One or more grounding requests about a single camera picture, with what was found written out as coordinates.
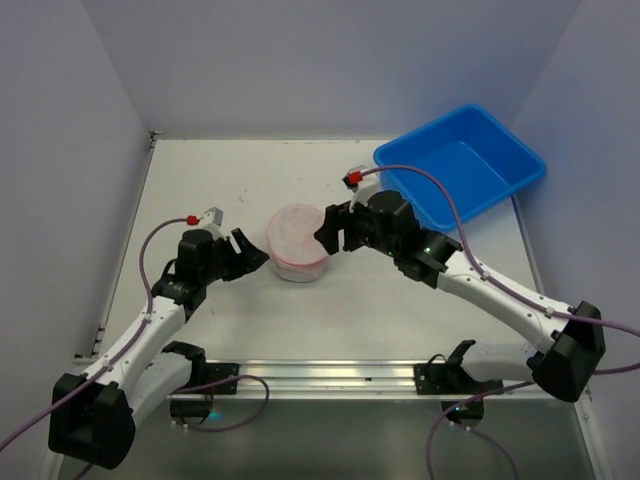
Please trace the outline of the white mesh laundry bag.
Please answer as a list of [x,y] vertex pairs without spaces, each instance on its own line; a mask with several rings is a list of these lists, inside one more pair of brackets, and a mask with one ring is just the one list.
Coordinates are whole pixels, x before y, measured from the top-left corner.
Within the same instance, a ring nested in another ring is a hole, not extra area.
[[280,278],[311,283],[323,275],[329,255],[314,237],[323,222],[321,210],[304,204],[287,205],[274,214],[266,239],[271,267]]

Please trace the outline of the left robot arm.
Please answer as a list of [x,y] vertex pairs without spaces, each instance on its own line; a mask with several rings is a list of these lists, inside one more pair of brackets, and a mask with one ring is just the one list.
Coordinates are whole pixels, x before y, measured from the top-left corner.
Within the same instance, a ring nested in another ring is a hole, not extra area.
[[183,233],[177,255],[155,283],[147,303],[123,336],[80,374],[64,374],[52,393],[51,451],[114,469],[127,456],[136,430],[169,395],[233,394],[242,379],[236,364],[208,367],[205,351],[173,340],[204,302],[215,281],[231,282],[269,259],[235,229]]

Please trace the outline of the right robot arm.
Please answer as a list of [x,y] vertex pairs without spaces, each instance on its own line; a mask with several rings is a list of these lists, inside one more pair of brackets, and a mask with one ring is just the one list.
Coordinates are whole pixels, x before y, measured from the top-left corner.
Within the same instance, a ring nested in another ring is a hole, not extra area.
[[461,342],[446,360],[453,381],[532,382],[575,402],[606,351],[597,307],[546,298],[469,260],[460,242],[421,227],[397,192],[328,206],[314,237],[330,255],[361,247],[385,254],[409,279],[473,304],[522,337],[515,344]]

